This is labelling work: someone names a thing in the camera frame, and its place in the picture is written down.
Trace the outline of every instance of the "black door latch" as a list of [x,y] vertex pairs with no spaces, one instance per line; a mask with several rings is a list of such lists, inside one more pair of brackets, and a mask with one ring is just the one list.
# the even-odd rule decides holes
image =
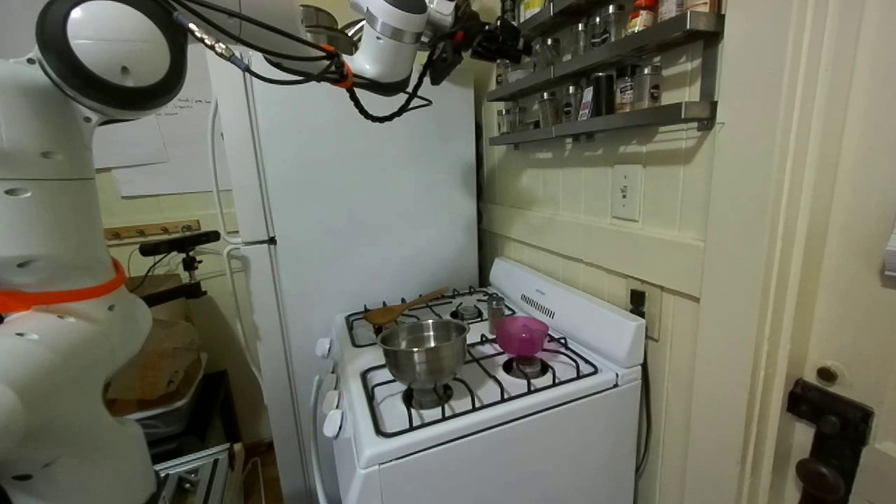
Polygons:
[[799,504],[848,504],[874,410],[800,378],[787,411],[815,425],[809,457],[797,462],[803,483]]

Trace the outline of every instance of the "stove vent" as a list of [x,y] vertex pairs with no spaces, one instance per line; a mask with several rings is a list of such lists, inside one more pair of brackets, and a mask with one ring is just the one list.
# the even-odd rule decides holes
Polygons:
[[553,309],[546,307],[545,305],[539,303],[538,301],[534,300],[533,298],[530,298],[529,296],[527,296],[525,294],[520,294],[520,299],[522,300],[522,302],[524,302],[527,305],[538,310],[538,312],[541,313],[541,315],[544,315],[545,317],[550,318],[551,320],[554,319],[554,310]]

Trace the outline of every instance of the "white stove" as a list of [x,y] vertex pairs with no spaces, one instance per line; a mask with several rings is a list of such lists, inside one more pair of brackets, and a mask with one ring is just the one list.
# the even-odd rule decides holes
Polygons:
[[[394,380],[364,310],[338,318],[315,431],[332,439],[342,502],[633,501],[643,321],[507,259],[491,283],[402,319],[470,324],[464,366],[431,394]],[[494,294],[506,315],[550,326],[537,361],[515,361],[488,332]]]

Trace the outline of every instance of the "refrigerator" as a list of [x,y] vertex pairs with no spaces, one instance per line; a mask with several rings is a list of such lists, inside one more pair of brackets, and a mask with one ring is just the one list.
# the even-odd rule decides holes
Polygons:
[[[329,84],[261,83],[213,55],[209,67],[280,481],[286,502],[310,502],[317,341],[365,303],[477,284],[473,81],[459,69],[427,83],[431,107],[377,125]],[[359,95],[377,114],[403,100]],[[323,471],[338,502],[335,472]]]

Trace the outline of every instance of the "electrical outlet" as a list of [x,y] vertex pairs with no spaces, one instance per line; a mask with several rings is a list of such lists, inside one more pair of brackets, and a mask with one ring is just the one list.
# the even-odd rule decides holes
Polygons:
[[613,167],[611,213],[617,219],[641,219],[641,181],[644,167],[640,164],[617,164]]
[[644,306],[647,323],[647,337],[654,342],[659,341],[659,318],[663,311],[663,290],[651,283],[645,283],[637,278],[627,278],[625,280],[626,291],[631,293],[632,289],[647,292],[647,304]]

